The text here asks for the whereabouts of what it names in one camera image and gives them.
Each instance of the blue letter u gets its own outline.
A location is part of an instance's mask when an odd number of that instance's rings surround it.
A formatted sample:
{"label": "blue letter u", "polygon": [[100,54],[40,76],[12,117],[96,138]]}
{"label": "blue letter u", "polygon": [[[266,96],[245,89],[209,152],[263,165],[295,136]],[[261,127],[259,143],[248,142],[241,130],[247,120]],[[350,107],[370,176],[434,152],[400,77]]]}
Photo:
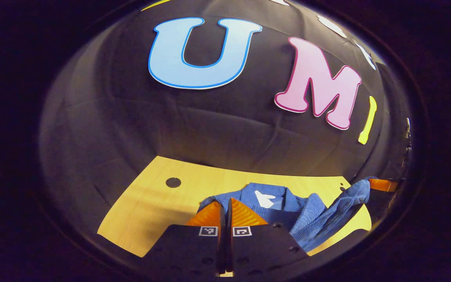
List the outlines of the blue letter u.
{"label": "blue letter u", "polygon": [[227,84],[240,75],[247,60],[250,39],[260,25],[236,18],[218,22],[227,29],[222,54],[209,66],[186,63],[184,50],[193,27],[202,25],[202,18],[178,18],[160,23],[149,55],[149,72],[157,81],[176,88],[206,89]]}

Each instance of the blue towel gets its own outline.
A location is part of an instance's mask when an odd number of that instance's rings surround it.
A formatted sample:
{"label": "blue towel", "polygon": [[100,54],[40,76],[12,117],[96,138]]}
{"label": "blue towel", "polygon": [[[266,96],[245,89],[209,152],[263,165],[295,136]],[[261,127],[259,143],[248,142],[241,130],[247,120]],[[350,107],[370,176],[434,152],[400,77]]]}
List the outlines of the blue towel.
{"label": "blue towel", "polygon": [[[304,251],[308,252],[336,233],[340,229],[336,227],[342,227],[349,221],[358,205],[368,202],[370,197],[368,179],[369,177],[360,180],[343,191],[329,208],[318,194],[301,198],[295,196],[287,187],[250,183],[239,191],[206,198],[199,206],[198,212],[217,201],[227,214],[229,199],[235,198],[268,223],[281,223],[290,230],[290,234]],[[260,203],[258,193],[261,194],[261,198],[268,195],[267,202]]]}

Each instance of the white logo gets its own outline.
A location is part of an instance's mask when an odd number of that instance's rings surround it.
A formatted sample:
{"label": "white logo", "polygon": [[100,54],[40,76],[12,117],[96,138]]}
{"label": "white logo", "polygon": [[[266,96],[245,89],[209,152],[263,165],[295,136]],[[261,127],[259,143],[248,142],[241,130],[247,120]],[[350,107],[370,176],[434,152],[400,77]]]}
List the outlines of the white logo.
{"label": "white logo", "polygon": [[283,1],[283,0],[271,0],[272,2],[276,2],[276,3],[278,3],[278,4],[281,4],[281,5],[285,5],[285,6],[289,6],[285,1]]}
{"label": "white logo", "polygon": [[259,191],[255,191],[255,194],[257,196],[257,200],[258,203],[260,204],[260,207],[269,209],[270,207],[272,207],[272,205],[274,205],[273,202],[270,201],[270,199],[275,199],[275,196],[272,195],[265,195],[260,193]]}

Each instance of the blue cloth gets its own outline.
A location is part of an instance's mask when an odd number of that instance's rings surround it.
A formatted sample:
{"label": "blue cloth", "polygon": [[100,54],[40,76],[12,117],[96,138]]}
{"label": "blue cloth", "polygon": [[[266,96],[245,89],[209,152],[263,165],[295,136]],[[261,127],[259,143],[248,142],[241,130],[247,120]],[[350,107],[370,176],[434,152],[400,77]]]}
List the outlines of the blue cloth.
{"label": "blue cloth", "polygon": [[[239,191],[208,197],[202,201],[198,212],[207,205],[217,201],[224,208],[229,208],[229,199],[240,200],[265,221],[283,224],[297,243],[308,252],[323,243],[352,218],[356,207],[368,202],[370,197],[369,178],[358,181],[343,191],[329,208],[325,206],[318,194],[308,198],[295,196],[290,189],[283,186],[250,183]],[[271,195],[272,206],[261,207],[255,191]]]}

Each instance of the letter m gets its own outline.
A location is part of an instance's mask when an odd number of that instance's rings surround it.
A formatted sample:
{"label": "letter m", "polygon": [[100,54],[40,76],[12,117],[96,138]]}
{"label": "letter m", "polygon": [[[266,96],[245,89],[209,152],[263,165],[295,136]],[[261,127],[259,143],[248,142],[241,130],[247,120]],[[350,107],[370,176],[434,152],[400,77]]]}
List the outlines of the letter m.
{"label": "letter m", "polygon": [[340,130],[347,130],[361,77],[349,66],[343,66],[332,78],[325,56],[318,46],[296,37],[290,37],[288,41],[296,50],[292,77],[287,89],[276,94],[274,102],[278,107],[288,111],[307,111],[309,105],[306,90],[310,83],[314,116],[324,114],[330,104],[337,99],[326,120]]}

